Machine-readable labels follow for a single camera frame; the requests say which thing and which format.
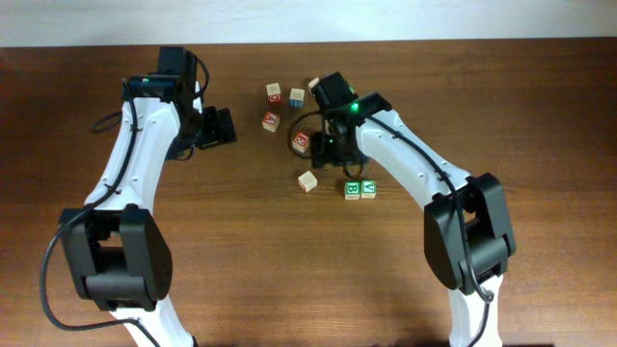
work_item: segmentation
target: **white background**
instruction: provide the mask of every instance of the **white background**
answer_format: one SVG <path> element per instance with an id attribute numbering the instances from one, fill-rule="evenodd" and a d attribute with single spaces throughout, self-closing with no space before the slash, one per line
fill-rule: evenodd
<path id="1" fill-rule="evenodd" d="M 617 0 L 0 0 L 0 46 L 617 36 Z"/>

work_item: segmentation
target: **green block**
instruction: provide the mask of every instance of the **green block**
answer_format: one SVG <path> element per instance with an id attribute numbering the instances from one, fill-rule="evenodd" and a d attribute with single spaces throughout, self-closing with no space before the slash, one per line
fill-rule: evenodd
<path id="1" fill-rule="evenodd" d="M 361 186 L 359 182 L 345 182 L 345 198 L 357 200 L 360 198 Z"/>
<path id="2" fill-rule="evenodd" d="M 362 181 L 362 198 L 363 199 L 374 199 L 377 195 L 377 185 L 374 180 L 363 180 Z"/>

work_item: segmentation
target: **wooden table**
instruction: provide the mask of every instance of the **wooden table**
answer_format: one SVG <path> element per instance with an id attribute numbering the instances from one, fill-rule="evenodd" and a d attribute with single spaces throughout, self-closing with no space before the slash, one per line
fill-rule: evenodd
<path id="1" fill-rule="evenodd" d="M 418 346 L 450 332 L 445 289 L 426 264 L 422 213 L 378 164 L 375 200 L 346 201 L 340 170 L 313 171 L 286 146 L 303 110 L 262 129 L 265 84 L 287 98 L 340 70 L 379 91 L 455 165 L 506 187 L 518 252 L 499 298 L 508 344 L 617 343 L 617 40 L 459 40 L 190 46 L 229 107 L 239 141 L 165 165 L 154 207 L 174 255 L 171 296 L 201 346 Z M 155 69 L 158 47 L 2 49 L 0 346 L 127 346 L 122 327 L 66 333 L 44 317 L 43 251 L 80 206 L 116 131 L 122 77 Z M 61 249 L 49 296 L 62 320 L 109 318 L 79 300 Z"/>

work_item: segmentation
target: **blue block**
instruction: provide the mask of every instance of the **blue block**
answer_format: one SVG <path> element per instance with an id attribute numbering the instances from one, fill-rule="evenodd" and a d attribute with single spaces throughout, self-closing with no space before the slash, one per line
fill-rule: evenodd
<path id="1" fill-rule="evenodd" d="M 291 105 L 291 107 L 299 107 L 299 108 L 302 107 L 302 101 L 300 101 L 300 100 L 293 100 L 293 99 L 291 99 L 291 100 L 289 100 L 289 104 Z"/>

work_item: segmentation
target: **wooden block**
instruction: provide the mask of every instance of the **wooden block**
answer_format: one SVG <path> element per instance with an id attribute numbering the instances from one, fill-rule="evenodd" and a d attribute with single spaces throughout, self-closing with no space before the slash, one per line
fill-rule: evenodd
<path id="1" fill-rule="evenodd" d="M 375 199 L 377 195 L 377 185 L 375 181 L 365 179 L 362 181 L 362 193 L 361 197 L 363 199 Z"/>
<path id="2" fill-rule="evenodd" d="M 303 133 L 302 131 L 300 131 L 298 133 L 298 135 L 296 135 L 296 138 L 293 139 L 293 147 L 294 149 L 296 149 L 297 151 L 304 153 L 305 151 L 307 151 L 307 148 L 309 147 L 309 136 L 305 133 Z"/>
<path id="3" fill-rule="evenodd" d="M 263 128 L 272 132 L 277 131 L 279 124 L 281 124 L 281 117 L 269 111 L 266 113 L 263 120 L 261 120 L 261 125 L 263 125 Z"/>
<path id="4" fill-rule="evenodd" d="M 289 104 L 291 107 L 303 107 L 305 104 L 305 90 L 292 88 L 289 95 Z"/>
<path id="5" fill-rule="evenodd" d="M 345 199 L 358 200 L 360 198 L 360 183 L 345 182 Z"/>
<path id="6" fill-rule="evenodd" d="M 302 175 L 298 177 L 298 183 L 300 183 L 300 186 L 305 191 L 305 193 L 308 193 L 309 190 L 317 186 L 317 178 L 315 178 L 312 172 L 307 171 L 305 173 L 302 173 Z"/>
<path id="7" fill-rule="evenodd" d="M 278 83 L 267 85 L 266 91 L 268 92 L 268 101 L 281 102 L 281 87 L 279 87 Z"/>

